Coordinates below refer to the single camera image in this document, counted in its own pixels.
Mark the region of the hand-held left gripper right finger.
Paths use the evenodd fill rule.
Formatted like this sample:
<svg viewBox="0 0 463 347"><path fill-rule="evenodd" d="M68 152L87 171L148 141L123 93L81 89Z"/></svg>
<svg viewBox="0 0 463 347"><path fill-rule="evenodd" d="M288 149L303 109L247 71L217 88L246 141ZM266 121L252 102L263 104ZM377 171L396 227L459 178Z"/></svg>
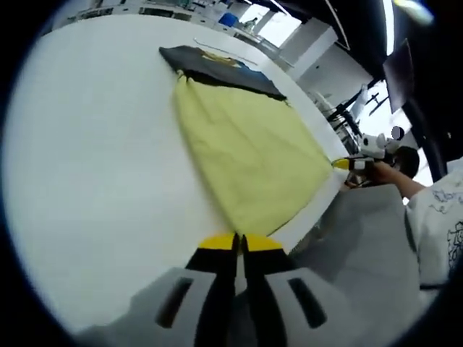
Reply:
<svg viewBox="0 0 463 347"><path fill-rule="evenodd" d="M253 234L242 237L250 315L259 346L353 346L362 319L343 293L282 245Z"/></svg>

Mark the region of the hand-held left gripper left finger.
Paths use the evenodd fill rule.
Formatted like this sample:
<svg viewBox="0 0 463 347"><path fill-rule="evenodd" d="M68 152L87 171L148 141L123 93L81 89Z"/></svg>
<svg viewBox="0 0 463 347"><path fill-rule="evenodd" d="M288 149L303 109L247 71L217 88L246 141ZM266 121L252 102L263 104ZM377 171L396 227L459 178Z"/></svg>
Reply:
<svg viewBox="0 0 463 347"><path fill-rule="evenodd" d="M200 242L185 267L173 267L132 298L119 321L120 346L225 346L239 236Z"/></svg>

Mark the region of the person's right hand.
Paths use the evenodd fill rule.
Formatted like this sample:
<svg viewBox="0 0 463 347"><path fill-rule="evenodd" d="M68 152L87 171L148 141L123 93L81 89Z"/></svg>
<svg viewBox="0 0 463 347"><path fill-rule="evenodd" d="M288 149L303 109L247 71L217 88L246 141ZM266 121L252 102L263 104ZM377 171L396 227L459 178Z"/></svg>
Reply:
<svg viewBox="0 0 463 347"><path fill-rule="evenodd" d="M373 162L366 170L366 177L374 184L394 184L400 172L383 161Z"/></svg>

